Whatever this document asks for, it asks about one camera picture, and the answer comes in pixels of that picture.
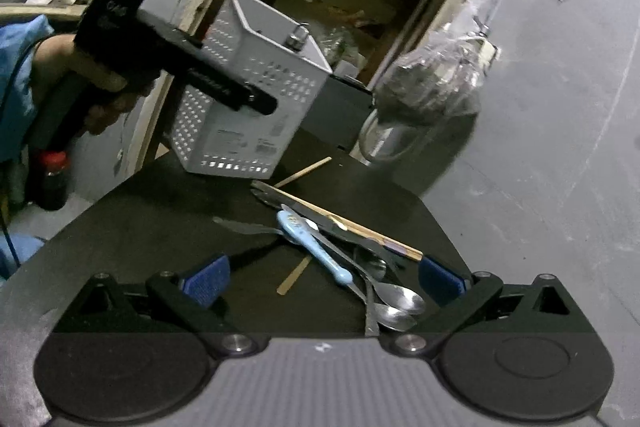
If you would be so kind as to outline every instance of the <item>wooden stick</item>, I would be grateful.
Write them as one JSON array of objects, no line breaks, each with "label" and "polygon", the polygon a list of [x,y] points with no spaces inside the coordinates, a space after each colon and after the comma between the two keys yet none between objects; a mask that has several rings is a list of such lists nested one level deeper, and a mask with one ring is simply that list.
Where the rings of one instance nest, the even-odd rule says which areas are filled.
[{"label": "wooden stick", "polygon": [[[295,174],[292,174],[288,178],[285,178],[281,182],[276,183],[274,187],[282,187],[283,185],[286,185],[287,183],[292,182],[293,180],[297,180],[301,176],[304,176],[305,174],[310,173],[314,169],[317,169],[319,166],[324,165],[325,163],[330,161],[331,161],[331,157],[327,156],[326,158],[323,158],[322,160],[320,160],[320,162],[313,163],[309,167],[305,167],[304,169],[296,172]],[[280,286],[278,286],[276,290],[278,295],[287,294],[287,292],[291,289],[294,283],[298,280],[298,278],[300,278],[302,273],[305,271],[305,268],[307,267],[311,259],[312,259],[312,256],[310,253],[308,253],[305,256],[305,258],[302,261],[300,261],[300,264],[293,269],[293,271],[287,276],[287,279],[282,281]]]},{"label": "wooden stick", "polygon": [[273,189],[274,191],[277,191],[285,195],[286,197],[291,198],[292,200],[295,200],[298,203],[305,205],[306,207],[309,207],[311,210],[316,211],[317,213],[322,214],[323,216],[333,219],[334,221],[339,221],[345,227],[347,227],[348,230],[351,230],[351,232],[357,233],[357,235],[361,235],[362,237],[369,237],[370,239],[373,239],[383,247],[389,248],[400,255],[404,255],[404,257],[408,257],[409,259],[412,259],[413,261],[420,261],[422,259],[422,253],[420,250],[417,250],[417,248],[409,247],[409,245],[400,243],[400,241],[396,241],[395,239],[392,239],[391,237],[388,237],[379,232],[376,232],[375,230],[367,229],[367,227],[364,227],[358,223],[354,223],[353,221],[347,219],[346,217],[338,216],[337,214],[327,211],[322,207],[318,207],[313,203],[306,202],[305,200],[302,200],[301,198],[298,198],[292,194],[281,191],[276,187],[274,187]]},{"label": "wooden stick", "polygon": [[311,261],[311,258],[312,258],[311,254],[308,253],[305,256],[305,259],[300,261],[300,264],[297,267],[295,267],[293,271],[287,276],[287,279],[282,281],[281,285],[278,286],[278,289],[276,290],[278,295],[286,295],[286,293],[293,286],[293,283],[295,283],[298,280],[298,277],[300,277],[302,273],[305,271],[305,268]]},{"label": "wooden stick", "polygon": [[327,162],[331,162],[330,156],[327,156],[326,158],[323,158],[322,160],[320,160],[320,162],[311,164],[309,167],[305,167],[301,171],[298,171],[295,174],[292,174],[291,176],[289,176],[288,178],[285,178],[281,182],[276,183],[274,187],[279,188],[279,187],[282,187],[283,185],[286,185],[289,182],[292,182],[293,180],[297,180],[301,176],[304,176],[305,174],[309,174],[311,171],[313,171],[314,169],[317,169],[319,166],[322,166]]}]

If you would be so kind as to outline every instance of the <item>knife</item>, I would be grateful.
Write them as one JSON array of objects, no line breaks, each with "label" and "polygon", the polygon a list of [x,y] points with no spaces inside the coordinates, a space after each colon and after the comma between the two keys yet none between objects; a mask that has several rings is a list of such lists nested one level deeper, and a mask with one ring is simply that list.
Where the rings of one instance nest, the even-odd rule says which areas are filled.
[{"label": "knife", "polygon": [[254,188],[251,189],[252,194],[265,205],[276,210],[280,210],[281,205],[286,204],[296,213],[311,219],[311,221],[318,225],[318,228],[321,229],[322,232],[327,233],[335,239],[340,239],[340,241],[344,241],[352,245],[358,245],[359,247],[369,251],[375,257],[382,259],[396,277],[400,277],[399,268],[405,269],[405,266],[398,263],[398,260],[396,260],[391,252],[386,250],[385,247],[382,247],[382,245],[373,239],[370,239],[370,237],[362,237],[355,232],[351,232],[351,230],[341,229],[334,220],[301,203],[298,203],[292,198],[274,191],[266,183],[254,180],[254,182],[252,182],[252,186],[254,186]]}]

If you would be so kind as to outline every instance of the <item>hand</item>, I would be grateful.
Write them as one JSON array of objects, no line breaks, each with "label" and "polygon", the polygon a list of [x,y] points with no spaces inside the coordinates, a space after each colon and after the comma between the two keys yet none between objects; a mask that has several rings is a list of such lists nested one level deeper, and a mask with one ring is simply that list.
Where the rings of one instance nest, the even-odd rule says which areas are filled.
[{"label": "hand", "polygon": [[[89,79],[100,89],[119,92],[127,81],[90,55],[76,48],[74,35],[55,35],[43,41],[33,56],[31,67],[31,93],[36,106],[46,98],[49,90],[68,72],[76,72]],[[106,106],[93,106],[84,118],[85,130],[100,134],[114,124],[120,114],[130,112],[140,97],[146,97],[153,89],[147,86],[142,93],[123,93]]]}]

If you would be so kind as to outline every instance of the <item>floor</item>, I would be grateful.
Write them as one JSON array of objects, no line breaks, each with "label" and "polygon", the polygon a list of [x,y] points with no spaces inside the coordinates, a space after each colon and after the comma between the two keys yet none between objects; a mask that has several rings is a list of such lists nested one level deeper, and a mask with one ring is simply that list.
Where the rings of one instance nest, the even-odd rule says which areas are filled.
[{"label": "floor", "polygon": [[69,195],[65,206],[59,211],[43,211],[37,205],[30,204],[12,217],[9,230],[51,239],[91,205],[91,201],[75,193]]},{"label": "floor", "polygon": [[395,166],[471,269],[556,274],[607,344],[602,409],[640,425],[640,0],[503,0],[478,118]]}]

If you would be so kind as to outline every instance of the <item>black table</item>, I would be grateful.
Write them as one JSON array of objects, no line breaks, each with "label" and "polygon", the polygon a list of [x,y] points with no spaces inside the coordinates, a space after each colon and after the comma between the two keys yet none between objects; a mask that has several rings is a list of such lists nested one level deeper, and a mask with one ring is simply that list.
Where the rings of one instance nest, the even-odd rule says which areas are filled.
[{"label": "black table", "polygon": [[[286,189],[441,259],[468,268],[423,203],[345,153],[299,131],[273,176],[277,181],[333,161]],[[143,282],[160,270],[184,271],[217,252],[232,260],[225,292],[228,322],[248,332],[327,335],[364,329],[364,307],[312,262],[286,296],[277,286],[305,252],[272,236],[242,236],[214,224],[219,215],[276,224],[274,211],[249,192],[250,181],[183,171],[173,153],[146,166],[48,242],[0,290],[0,424],[41,425],[49,418],[33,381],[33,360],[47,334],[87,279],[106,271]],[[402,282],[415,290],[417,264]],[[428,300],[429,311],[436,309]]]}]

